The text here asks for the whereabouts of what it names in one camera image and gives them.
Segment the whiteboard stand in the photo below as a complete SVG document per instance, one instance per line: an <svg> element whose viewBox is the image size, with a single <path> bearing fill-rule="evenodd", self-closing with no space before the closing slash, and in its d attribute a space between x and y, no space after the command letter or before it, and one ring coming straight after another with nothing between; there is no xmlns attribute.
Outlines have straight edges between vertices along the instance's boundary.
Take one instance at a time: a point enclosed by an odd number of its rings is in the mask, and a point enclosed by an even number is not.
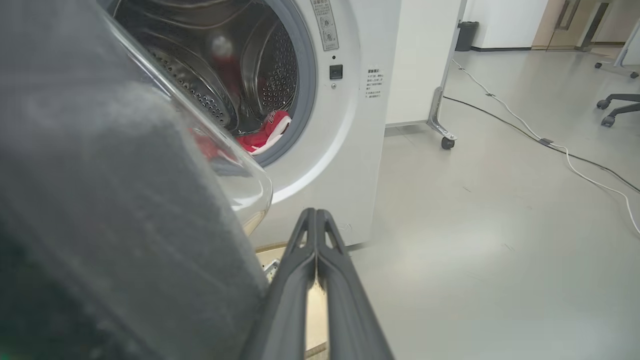
<svg viewBox="0 0 640 360"><path fill-rule="evenodd" d="M607 62L607 61L598 61L596 63L596 69L602 69L608 72L613 72L615 74L628 76L632 79L635 79L638 76L640 76L640 74L638 74L635 70L627 69L623 64L623 62L625 61L625 58L627 57L627 54L629 53L629 47L634 43L634 40L636 39L636 35L638 34L639 31L640 31L640 20L636 23L636 27L631 32L631 36L629 36L629 39L625 43L625 46L622 48L622 51L620 51L620 54L616 58L616 61L614 61L613 63Z"/></svg>
<svg viewBox="0 0 640 360"><path fill-rule="evenodd" d="M401 10L387 127L426 123L442 135L443 149L458 139L438 117L466 5L467 0L403 0ZM425 113L424 100L432 97Z"/></svg>

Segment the warning text on washing machine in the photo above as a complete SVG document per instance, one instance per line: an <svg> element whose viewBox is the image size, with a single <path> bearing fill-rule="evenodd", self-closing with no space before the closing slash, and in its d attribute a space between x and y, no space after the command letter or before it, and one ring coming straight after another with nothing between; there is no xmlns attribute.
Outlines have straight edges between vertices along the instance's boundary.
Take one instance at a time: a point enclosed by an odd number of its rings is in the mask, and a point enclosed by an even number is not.
<svg viewBox="0 0 640 360"><path fill-rule="evenodd" d="M329 0L311 0L322 37L324 51L336 50L338 46L338 33L335 30L333 12Z"/></svg>
<svg viewBox="0 0 640 360"><path fill-rule="evenodd" d="M380 97L382 92L382 82L385 79L382 70L369 69L367 71L367 83L365 84L364 97L366 99L373 99Z"/></svg>

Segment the black caster wheel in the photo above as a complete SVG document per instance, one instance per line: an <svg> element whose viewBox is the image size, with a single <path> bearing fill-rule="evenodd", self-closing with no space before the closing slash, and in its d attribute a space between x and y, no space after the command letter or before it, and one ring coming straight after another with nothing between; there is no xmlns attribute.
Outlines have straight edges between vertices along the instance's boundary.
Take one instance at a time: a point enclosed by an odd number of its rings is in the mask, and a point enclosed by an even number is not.
<svg viewBox="0 0 640 360"><path fill-rule="evenodd" d="M447 139L447 138L442 138L442 148L445 150L449 150L452 147L456 146L456 141L455 140L451 140L451 139Z"/></svg>
<svg viewBox="0 0 640 360"><path fill-rule="evenodd" d="M610 103L611 101L609 100L600 100L596 106L598 106L598 109L606 109L609 107Z"/></svg>
<svg viewBox="0 0 640 360"><path fill-rule="evenodd" d="M614 122L616 122L616 118L613 116L608 116L602 119L602 122L600 123L600 125L605 127L612 127Z"/></svg>

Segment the black trash can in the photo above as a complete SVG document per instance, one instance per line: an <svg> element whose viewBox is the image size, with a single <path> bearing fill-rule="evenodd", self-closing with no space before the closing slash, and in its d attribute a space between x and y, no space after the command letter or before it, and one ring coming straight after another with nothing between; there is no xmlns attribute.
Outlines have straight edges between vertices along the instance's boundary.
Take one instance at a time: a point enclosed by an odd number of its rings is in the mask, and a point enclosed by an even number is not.
<svg viewBox="0 0 640 360"><path fill-rule="evenodd" d="M456 51L471 50L471 44L474 42L479 25L479 22L461 22L458 24L460 35L458 36Z"/></svg>

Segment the white washing machine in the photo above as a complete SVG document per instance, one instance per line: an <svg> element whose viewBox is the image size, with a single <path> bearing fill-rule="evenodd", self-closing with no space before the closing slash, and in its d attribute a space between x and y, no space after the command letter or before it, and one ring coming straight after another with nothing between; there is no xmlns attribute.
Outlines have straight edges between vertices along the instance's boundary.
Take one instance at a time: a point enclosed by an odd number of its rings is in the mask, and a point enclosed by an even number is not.
<svg viewBox="0 0 640 360"><path fill-rule="evenodd" d="M121 0L105 8L233 136L276 110L292 122L255 159L273 183L254 247L288 240L300 212L331 211L367 241L400 1Z"/></svg>

